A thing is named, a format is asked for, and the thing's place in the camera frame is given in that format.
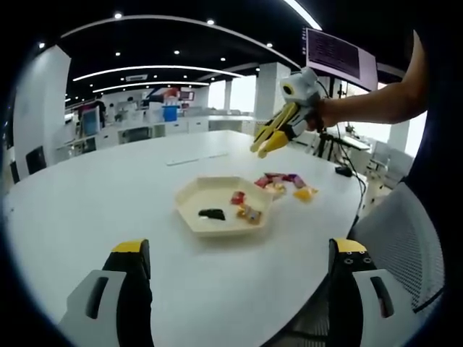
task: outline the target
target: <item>mesh chair back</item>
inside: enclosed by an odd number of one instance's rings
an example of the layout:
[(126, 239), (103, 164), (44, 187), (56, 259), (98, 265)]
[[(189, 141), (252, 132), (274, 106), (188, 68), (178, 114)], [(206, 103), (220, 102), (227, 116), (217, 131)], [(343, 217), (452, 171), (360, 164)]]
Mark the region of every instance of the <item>mesh chair back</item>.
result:
[[(353, 228), (378, 268), (387, 269), (412, 295), (414, 308), (444, 284), (441, 244), (421, 202), (405, 183)], [(425, 319), (440, 298), (418, 314)]]

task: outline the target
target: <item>hexagonal tray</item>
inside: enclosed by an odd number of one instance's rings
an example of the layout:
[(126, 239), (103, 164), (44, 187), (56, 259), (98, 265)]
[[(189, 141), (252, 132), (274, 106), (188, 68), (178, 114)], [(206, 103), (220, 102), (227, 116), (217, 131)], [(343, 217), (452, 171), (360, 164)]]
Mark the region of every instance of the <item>hexagonal tray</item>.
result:
[[(249, 224), (237, 217), (238, 206), (230, 203), (235, 191), (244, 192), (245, 204), (262, 212), (259, 224)], [(272, 199), (272, 194), (240, 177), (200, 177), (175, 197), (177, 210), (198, 236), (229, 236), (257, 231), (267, 222)], [(200, 210), (209, 208), (222, 209), (225, 220), (198, 215)]]

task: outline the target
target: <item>person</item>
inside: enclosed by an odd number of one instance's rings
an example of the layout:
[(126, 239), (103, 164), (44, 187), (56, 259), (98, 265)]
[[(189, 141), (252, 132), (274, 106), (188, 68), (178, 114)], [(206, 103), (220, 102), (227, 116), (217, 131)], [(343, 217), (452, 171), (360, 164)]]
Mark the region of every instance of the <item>person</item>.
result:
[[(456, 41), (452, 42), (448, 23), (431, 25), (421, 14), (415, 15), (413, 22), (412, 58), (401, 82), (366, 95), (323, 99), (318, 114), (326, 127), (332, 127), (341, 121), (396, 124), (428, 110), (420, 149), (404, 182), (421, 201), (438, 233), (446, 283), (438, 313), (440, 318), (435, 318), (433, 323), (439, 323), (439, 329), (450, 329), (441, 315), (462, 308), (461, 299), (458, 299), (459, 305), (455, 299), (459, 297), (455, 295), (457, 291), (461, 291), (462, 271), (458, 265), (461, 260), (457, 248), (461, 236), (455, 229), (459, 225), (458, 213), (451, 209), (451, 204), (457, 203), (451, 192), (459, 197), (459, 178), (449, 155), (459, 148), (461, 136), (456, 131), (461, 129), (460, 64), (463, 60)], [(310, 121), (309, 130), (314, 129), (314, 121)]]

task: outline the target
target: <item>office desk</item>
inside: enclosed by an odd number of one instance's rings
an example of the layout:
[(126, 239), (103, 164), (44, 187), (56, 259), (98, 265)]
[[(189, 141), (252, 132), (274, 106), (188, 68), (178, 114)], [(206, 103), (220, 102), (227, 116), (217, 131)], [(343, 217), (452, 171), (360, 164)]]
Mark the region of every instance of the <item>office desk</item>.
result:
[[(204, 132), (133, 142), (39, 171), (5, 201), (18, 268), (40, 308), (58, 322), (66, 299), (111, 249), (150, 241), (151, 328), (155, 346), (259, 346), (313, 295), (328, 270), (328, 240), (346, 237), (360, 188), (335, 165), (291, 148), (265, 159), (252, 137)], [(217, 153), (168, 166), (170, 160)], [(304, 204), (274, 202), (267, 229), (253, 236), (199, 239), (174, 207), (197, 176), (299, 174), (320, 191)]]

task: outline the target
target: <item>white chair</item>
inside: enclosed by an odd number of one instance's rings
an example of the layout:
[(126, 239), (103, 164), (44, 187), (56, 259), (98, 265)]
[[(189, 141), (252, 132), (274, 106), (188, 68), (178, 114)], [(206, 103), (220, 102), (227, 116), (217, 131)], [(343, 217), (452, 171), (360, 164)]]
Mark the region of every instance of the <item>white chair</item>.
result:
[(388, 171), (384, 178), (384, 184), (394, 188), (412, 168), (414, 158), (399, 150), (391, 149)]
[[(412, 295), (417, 308), (444, 284), (441, 244), (425, 208), (405, 183), (352, 229), (350, 238), (363, 244), (377, 268), (383, 268)], [(440, 297), (418, 312), (422, 321)]]

